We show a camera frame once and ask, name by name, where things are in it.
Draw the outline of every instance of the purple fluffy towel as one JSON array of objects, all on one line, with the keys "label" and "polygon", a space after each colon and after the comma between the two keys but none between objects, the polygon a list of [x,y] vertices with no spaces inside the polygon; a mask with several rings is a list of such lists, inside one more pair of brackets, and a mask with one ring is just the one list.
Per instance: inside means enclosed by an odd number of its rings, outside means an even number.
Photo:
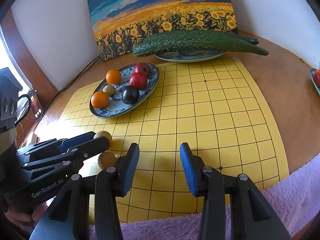
[{"label": "purple fluffy towel", "polygon": [[[263,195],[291,236],[298,233],[320,210],[320,154]],[[196,240],[201,214],[122,224],[124,240]],[[230,205],[226,208],[226,239],[230,239]],[[95,240],[94,226],[90,240]]]}]

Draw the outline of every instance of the green cucumber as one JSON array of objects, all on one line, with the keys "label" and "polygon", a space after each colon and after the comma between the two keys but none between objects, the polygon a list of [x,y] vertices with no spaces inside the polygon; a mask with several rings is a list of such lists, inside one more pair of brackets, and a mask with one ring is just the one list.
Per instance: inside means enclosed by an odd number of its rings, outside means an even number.
[{"label": "green cucumber", "polygon": [[206,33],[207,31],[200,30],[157,33],[154,34],[157,36],[156,39],[144,40],[134,47],[132,54],[136,57],[144,57],[164,52],[195,50],[250,52],[262,56],[269,54],[266,49],[231,35],[225,35],[226,32],[216,31],[210,35]]},{"label": "green cucumber", "polygon": [[[214,30],[196,30],[196,31],[201,31],[201,32],[206,32],[205,34],[208,35],[209,37],[215,38],[216,34],[217,35],[221,35],[221,31],[214,31]],[[167,39],[168,37],[166,35],[164,35],[164,33],[156,33],[153,35],[149,35],[147,37],[145,37],[143,39],[142,42],[145,41],[158,41],[159,39]],[[240,36],[231,32],[223,32],[223,34],[225,37],[234,37],[234,38],[238,38],[241,39],[243,41],[247,41],[253,45],[257,45],[259,44],[259,41],[255,38],[250,38],[250,37],[244,37],[244,36]]]}]

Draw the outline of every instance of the plate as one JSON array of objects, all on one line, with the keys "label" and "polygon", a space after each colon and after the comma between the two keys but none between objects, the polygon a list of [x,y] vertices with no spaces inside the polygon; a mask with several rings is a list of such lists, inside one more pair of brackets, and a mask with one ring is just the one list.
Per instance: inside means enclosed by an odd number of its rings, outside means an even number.
[{"label": "plate", "polygon": [[317,87],[317,85],[316,85],[315,81],[313,80],[313,78],[314,78],[314,76],[315,76],[315,72],[316,72],[316,70],[317,70],[317,69],[315,69],[315,68],[311,68],[311,69],[310,69],[310,77],[311,77],[311,80],[312,80],[313,85],[315,86],[315,88],[316,88],[316,90],[317,90],[318,94],[320,95],[319,87]]},{"label": "plate", "polygon": [[[122,77],[121,83],[119,85],[114,85],[114,87],[116,88],[116,93],[110,97],[110,103],[107,107],[102,109],[94,108],[90,102],[90,111],[93,115],[100,118],[110,118],[110,117],[119,116],[121,114],[125,114],[128,111],[131,111],[132,109],[140,105],[156,88],[156,85],[158,84],[159,76],[160,76],[159,70],[155,65],[147,63],[151,68],[151,74],[148,77],[148,83],[147,83],[146,89],[140,90],[139,101],[133,105],[126,105],[125,103],[122,102],[122,92],[123,92],[124,86],[129,85],[130,76],[133,73],[133,67],[135,64],[131,64],[119,69]],[[109,83],[106,80],[103,80],[93,93],[102,91],[104,86],[106,85],[109,85]]]},{"label": "plate", "polygon": [[214,59],[225,54],[224,50],[197,50],[197,51],[180,51],[180,52],[167,52],[156,54],[159,59],[170,61],[170,62],[198,62],[204,60]]}]

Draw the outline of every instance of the yellow game board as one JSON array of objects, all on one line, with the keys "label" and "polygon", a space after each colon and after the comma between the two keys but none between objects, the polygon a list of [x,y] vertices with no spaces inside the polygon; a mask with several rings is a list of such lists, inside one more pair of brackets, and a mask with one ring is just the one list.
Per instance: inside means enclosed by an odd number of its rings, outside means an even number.
[{"label": "yellow game board", "polygon": [[[110,132],[115,155],[125,155],[132,142],[139,144],[132,189],[117,198],[121,222],[201,212],[203,200],[189,192],[181,166],[182,142],[206,165],[231,176],[245,173],[260,190],[289,175],[276,122],[239,60],[165,63],[158,68],[156,89],[133,111],[109,119],[92,116],[88,102],[99,81],[76,91],[60,118],[61,137]],[[97,174],[97,159],[85,161],[79,173]],[[93,209],[91,197],[91,216]]]}]

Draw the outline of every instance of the painting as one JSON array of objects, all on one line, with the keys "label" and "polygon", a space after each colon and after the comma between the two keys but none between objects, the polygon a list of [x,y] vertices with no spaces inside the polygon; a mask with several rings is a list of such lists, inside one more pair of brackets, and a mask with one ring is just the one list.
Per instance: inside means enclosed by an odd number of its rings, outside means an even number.
[{"label": "painting", "polygon": [[237,33],[231,0],[88,0],[102,60],[128,53],[153,33],[210,29]]}]

